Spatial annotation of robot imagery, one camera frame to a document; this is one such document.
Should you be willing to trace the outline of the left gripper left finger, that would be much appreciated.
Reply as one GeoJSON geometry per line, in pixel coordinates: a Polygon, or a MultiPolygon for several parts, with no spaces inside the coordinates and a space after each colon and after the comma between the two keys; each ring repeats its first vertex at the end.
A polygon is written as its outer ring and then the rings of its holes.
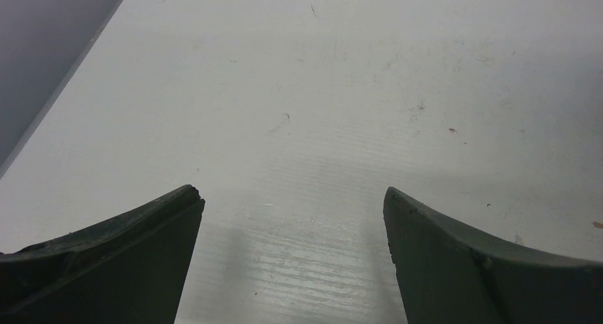
{"type": "Polygon", "coordinates": [[[183,185],[1,255],[2,323],[173,323],[205,202],[183,185]]]}

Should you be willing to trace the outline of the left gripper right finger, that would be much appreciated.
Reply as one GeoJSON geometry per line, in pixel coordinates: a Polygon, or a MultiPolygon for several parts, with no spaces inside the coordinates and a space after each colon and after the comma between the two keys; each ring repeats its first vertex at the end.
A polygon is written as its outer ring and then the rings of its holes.
{"type": "Polygon", "coordinates": [[[391,187],[388,248],[409,323],[601,323],[602,264],[500,239],[391,187]]]}

